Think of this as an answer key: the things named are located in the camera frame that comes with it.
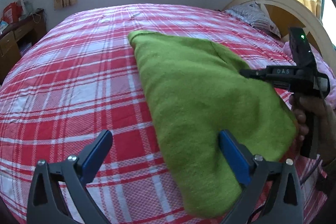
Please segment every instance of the headboard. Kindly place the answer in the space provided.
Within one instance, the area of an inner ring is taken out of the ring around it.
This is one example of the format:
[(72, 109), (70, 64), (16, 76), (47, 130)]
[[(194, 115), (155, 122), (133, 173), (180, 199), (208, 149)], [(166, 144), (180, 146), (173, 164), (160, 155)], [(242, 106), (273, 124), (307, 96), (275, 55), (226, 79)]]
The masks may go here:
[[(253, 0), (233, 0), (224, 10), (231, 6)], [(336, 51), (323, 25), (313, 13), (297, 0), (254, 0), (264, 4), (269, 17), (278, 26), (282, 37), (288, 34), (288, 27), (302, 27), (309, 42), (321, 53), (325, 62), (336, 74)]]

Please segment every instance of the pillow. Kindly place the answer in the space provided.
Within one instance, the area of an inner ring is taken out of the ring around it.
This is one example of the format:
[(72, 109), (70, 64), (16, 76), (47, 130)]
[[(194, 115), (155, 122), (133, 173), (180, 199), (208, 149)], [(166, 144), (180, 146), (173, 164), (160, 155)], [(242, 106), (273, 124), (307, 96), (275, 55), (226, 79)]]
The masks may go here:
[(295, 117), (273, 87), (238, 72), (248, 65), (205, 39), (149, 31), (128, 35), (157, 141), (187, 213), (222, 216), (241, 188), (218, 145), (228, 129), (252, 154), (279, 160)]
[(271, 21), (269, 16), (265, 15), (265, 13), (261, 10), (255, 1), (236, 5), (226, 10), (226, 12), (229, 13), (230, 11), (233, 11), (241, 16), (243, 20), (252, 27), (262, 31), (269, 31), (275, 34), (277, 37), (281, 38), (278, 27), (273, 21)]

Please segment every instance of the human hand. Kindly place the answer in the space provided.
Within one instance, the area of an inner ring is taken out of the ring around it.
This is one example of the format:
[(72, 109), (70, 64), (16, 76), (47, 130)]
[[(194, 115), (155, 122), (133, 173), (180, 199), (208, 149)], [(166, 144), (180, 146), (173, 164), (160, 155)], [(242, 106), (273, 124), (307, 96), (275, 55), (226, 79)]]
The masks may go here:
[(319, 146), (318, 153), (324, 164), (328, 164), (336, 158), (336, 115), (330, 105), (324, 107), (323, 101), (317, 97), (291, 95), (289, 103), (299, 123), (299, 146), (308, 134), (305, 112), (314, 113), (319, 119)]

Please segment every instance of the wrist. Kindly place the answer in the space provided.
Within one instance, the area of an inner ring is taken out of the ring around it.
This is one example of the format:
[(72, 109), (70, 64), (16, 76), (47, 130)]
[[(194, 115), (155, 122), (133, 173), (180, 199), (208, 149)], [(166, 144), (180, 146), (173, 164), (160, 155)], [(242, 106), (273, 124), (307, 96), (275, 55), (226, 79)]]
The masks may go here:
[(332, 180), (335, 180), (335, 178), (336, 178), (335, 177), (335, 175), (336, 175), (336, 158), (329, 163), (323, 162), (322, 168), (323, 168), (324, 172), (327, 173), (328, 178), (330, 178)]
[(336, 159), (336, 149), (333, 148), (325, 150), (320, 155), (323, 160), (323, 166), (326, 166)]

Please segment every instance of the finger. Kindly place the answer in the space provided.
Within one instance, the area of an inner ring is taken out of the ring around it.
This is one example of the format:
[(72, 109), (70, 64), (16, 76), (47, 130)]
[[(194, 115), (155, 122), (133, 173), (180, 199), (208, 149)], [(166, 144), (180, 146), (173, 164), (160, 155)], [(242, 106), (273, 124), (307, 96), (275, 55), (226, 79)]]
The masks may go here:
[(309, 132), (309, 128), (306, 124), (300, 124), (299, 125), (299, 134), (300, 135), (307, 135)]
[(292, 95), (289, 97), (288, 102), (289, 102), (292, 106), (295, 106), (295, 97), (294, 97), (294, 94), (292, 94)]
[(326, 114), (323, 101), (318, 97), (301, 96), (300, 104), (306, 111), (312, 112), (318, 117)]
[(295, 109), (294, 115), (299, 123), (305, 123), (306, 122), (306, 114), (302, 109)]
[(299, 135), (294, 139), (293, 145), (294, 145), (296, 151), (300, 151), (304, 139), (305, 139), (305, 137), (302, 136), (302, 135)]

